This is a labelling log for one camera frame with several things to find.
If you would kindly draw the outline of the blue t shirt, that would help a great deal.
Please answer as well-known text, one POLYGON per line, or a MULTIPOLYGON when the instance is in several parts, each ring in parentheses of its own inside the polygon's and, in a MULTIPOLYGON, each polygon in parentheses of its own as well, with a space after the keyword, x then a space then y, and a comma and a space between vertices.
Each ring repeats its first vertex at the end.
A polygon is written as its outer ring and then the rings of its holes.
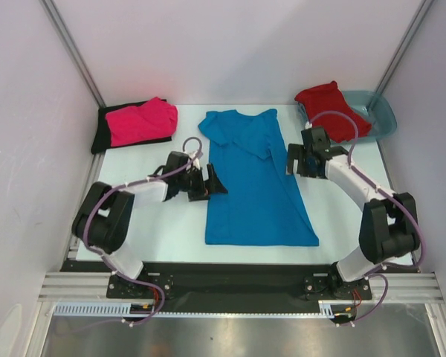
POLYGON ((198 125, 210 142, 209 161, 226 188, 207 205, 208 245, 317 247, 287 150, 277 110, 244 115, 211 111, 198 125))

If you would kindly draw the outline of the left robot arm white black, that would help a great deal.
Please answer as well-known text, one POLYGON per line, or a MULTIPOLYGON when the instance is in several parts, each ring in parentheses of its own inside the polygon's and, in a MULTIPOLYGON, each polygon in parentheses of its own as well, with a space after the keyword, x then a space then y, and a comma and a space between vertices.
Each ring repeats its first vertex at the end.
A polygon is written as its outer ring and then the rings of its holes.
POLYGON ((206 201, 213 194, 227 194, 212 164, 203 176, 197 152, 172 151, 164 165, 146 178, 117 187, 96 181, 81 204, 71 226, 72 234, 98 254, 115 274, 125 277, 123 288, 139 298, 148 292, 144 264, 126 243, 136 198, 145 203, 166 202, 186 193, 191 202, 206 201))

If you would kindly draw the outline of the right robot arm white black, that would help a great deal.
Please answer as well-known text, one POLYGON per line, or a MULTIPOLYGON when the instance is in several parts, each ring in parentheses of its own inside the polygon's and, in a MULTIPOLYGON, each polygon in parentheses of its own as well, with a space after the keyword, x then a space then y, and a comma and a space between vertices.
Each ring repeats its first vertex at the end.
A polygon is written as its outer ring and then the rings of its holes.
POLYGON ((371 179, 352 158, 352 151, 333 147, 321 126, 301 132, 302 144, 289 144, 287 173, 335 183, 361 209, 358 247, 333 263, 326 289, 346 298, 355 282, 367 278, 390 260, 422 248, 416 201, 409 193, 396 193, 371 179))

